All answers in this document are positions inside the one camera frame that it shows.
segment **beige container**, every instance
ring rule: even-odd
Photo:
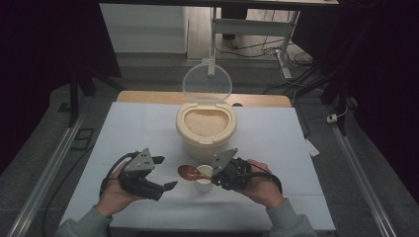
[[[237,127],[236,113],[224,101],[231,94],[231,79],[217,65],[200,64],[185,76],[183,90],[190,102],[179,109],[176,128],[191,157],[211,164]]]

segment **spoon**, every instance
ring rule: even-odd
[[[210,176],[202,174],[197,168],[190,165],[179,166],[178,173],[187,181],[195,181],[200,179],[212,180]]]

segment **hand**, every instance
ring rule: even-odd
[[[98,204],[96,205],[98,212],[105,217],[110,217],[111,215],[125,209],[133,201],[142,199],[142,197],[131,195],[121,188],[118,175],[125,164],[126,162],[123,162],[122,165],[111,175],[110,180],[108,181],[107,186],[102,193]]]
[[[256,165],[268,172],[271,171],[268,169],[268,165],[264,163],[257,162],[255,160],[247,160],[251,165]],[[255,166],[252,167],[252,172],[265,172]],[[236,190],[236,192],[241,193],[257,203],[263,204],[268,209],[272,209],[282,205],[285,201],[283,195],[278,189],[277,185],[264,177],[253,177],[245,190]]]

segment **wall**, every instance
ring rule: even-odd
[[[185,7],[100,4],[115,52],[187,50]]]

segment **dark curtain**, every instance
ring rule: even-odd
[[[388,0],[373,12],[302,12],[293,42],[313,56],[323,74],[336,68],[360,26],[377,19],[350,61],[349,95],[356,99],[355,118],[419,202],[419,133],[417,70],[419,15],[416,2]]]
[[[75,69],[121,72],[98,3],[2,1],[0,29],[2,172]]]

